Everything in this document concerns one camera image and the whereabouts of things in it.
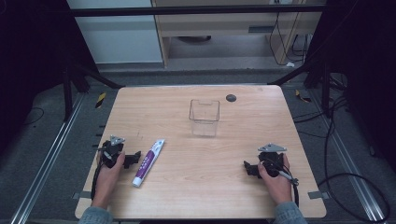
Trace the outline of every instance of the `table surface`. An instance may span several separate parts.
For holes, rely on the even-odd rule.
[[[226,95],[234,94],[235,102]],[[191,99],[220,101],[217,135],[191,133]],[[268,143],[286,147],[290,171],[299,179],[305,217],[324,217],[300,138],[278,86],[171,86],[120,89],[100,146],[114,134],[124,137],[126,154],[142,151],[138,164],[121,171],[108,210],[114,218],[268,218],[275,204],[261,179],[247,175],[244,161],[259,162]],[[165,139],[160,156],[140,188],[132,180],[153,143]],[[84,190],[91,191],[96,161]],[[91,204],[81,198],[76,217]]]

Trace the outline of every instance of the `person's left hand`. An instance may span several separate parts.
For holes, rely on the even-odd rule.
[[[120,170],[125,161],[125,152],[121,152],[116,164],[110,169],[103,165],[96,180],[96,191],[91,206],[107,209],[111,193],[116,187]]]

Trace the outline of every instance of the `purple label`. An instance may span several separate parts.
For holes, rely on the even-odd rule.
[[[143,179],[146,172],[149,170],[149,167],[153,162],[154,158],[155,158],[154,152],[150,150],[146,155],[145,159],[142,161],[142,164],[140,165],[140,168],[136,173],[136,177]]]

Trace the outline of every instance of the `white cabinet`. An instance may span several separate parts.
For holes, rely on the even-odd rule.
[[[150,0],[67,0],[70,8],[151,7]],[[162,63],[153,16],[80,17],[78,26],[99,64]]]

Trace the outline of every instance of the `dark round object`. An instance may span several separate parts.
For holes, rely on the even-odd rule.
[[[236,101],[236,96],[233,95],[233,94],[228,94],[228,95],[225,97],[225,99],[226,99],[228,102],[235,102],[235,101]]]

